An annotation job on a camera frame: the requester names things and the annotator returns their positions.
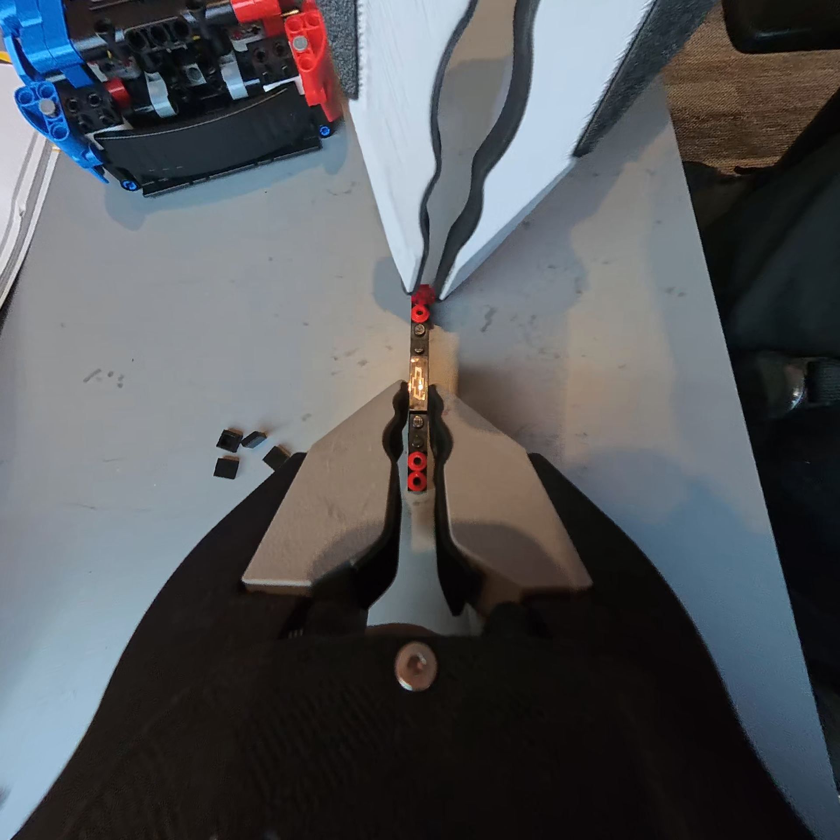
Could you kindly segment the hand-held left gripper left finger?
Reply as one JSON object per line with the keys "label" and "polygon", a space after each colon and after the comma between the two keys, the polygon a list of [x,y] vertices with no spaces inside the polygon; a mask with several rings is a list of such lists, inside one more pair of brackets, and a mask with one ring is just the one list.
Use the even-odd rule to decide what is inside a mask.
{"label": "hand-held left gripper left finger", "polygon": [[251,592],[371,606],[396,576],[398,462],[407,383],[396,381],[314,443],[242,582]]}

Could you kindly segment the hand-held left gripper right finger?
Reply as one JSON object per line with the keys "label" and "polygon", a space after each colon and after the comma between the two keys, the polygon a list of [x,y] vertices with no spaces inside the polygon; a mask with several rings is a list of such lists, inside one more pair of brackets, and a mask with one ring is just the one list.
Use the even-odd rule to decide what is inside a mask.
{"label": "hand-held left gripper right finger", "polygon": [[592,578],[526,449],[433,386],[437,575],[454,615],[489,615],[533,595],[584,592]]}

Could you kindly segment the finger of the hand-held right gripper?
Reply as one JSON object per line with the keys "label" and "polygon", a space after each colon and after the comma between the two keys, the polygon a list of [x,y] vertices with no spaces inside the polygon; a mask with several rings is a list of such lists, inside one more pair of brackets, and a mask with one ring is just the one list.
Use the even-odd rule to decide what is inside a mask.
{"label": "finger of the hand-held right gripper", "polygon": [[360,86],[350,114],[406,292],[419,284],[428,257],[427,204],[442,168],[438,104],[444,74],[476,6],[357,3]]}
{"label": "finger of the hand-held right gripper", "polygon": [[651,5],[517,2],[507,93],[474,155],[465,204],[445,240],[439,299],[466,281],[574,165]]}

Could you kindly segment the black brick strip red studs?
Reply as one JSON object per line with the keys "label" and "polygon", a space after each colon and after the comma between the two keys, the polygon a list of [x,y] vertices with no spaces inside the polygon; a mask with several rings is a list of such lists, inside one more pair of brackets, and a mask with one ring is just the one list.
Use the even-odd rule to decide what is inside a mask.
{"label": "black brick strip red studs", "polygon": [[406,488],[413,494],[427,489],[428,389],[432,309],[411,306],[411,339],[407,378],[407,478]]}

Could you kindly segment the black office chair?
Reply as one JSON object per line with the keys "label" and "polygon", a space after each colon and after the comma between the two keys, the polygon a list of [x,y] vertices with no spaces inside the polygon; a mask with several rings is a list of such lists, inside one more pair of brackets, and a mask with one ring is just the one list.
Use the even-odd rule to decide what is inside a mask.
{"label": "black office chair", "polygon": [[838,1],[722,1],[733,47],[743,54],[839,50]]}

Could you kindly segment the blue red toy brick car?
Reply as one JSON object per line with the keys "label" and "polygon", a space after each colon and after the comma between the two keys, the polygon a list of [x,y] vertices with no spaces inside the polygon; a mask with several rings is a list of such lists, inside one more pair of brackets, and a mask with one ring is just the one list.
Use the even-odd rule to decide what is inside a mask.
{"label": "blue red toy brick car", "polygon": [[8,1],[2,32],[29,125],[144,196],[319,150],[343,116],[315,2]]}

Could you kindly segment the person's black clothed legs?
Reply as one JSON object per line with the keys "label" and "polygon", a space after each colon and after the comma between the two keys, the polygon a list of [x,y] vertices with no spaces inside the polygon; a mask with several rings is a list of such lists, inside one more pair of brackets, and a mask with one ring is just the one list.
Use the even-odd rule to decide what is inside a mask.
{"label": "person's black clothed legs", "polygon": [[701,242],[838,787],[838,133],[740,182]]}

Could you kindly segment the open instruction booklet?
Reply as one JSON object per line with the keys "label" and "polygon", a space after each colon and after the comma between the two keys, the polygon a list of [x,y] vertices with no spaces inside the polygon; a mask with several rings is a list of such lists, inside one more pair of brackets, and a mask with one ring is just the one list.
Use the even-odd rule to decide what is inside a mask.
{"label": "open instruction booklet", "polygon": [[58,160],[58,149],[18,110],[20,80],[1,64],[1,303],[24,264]]}

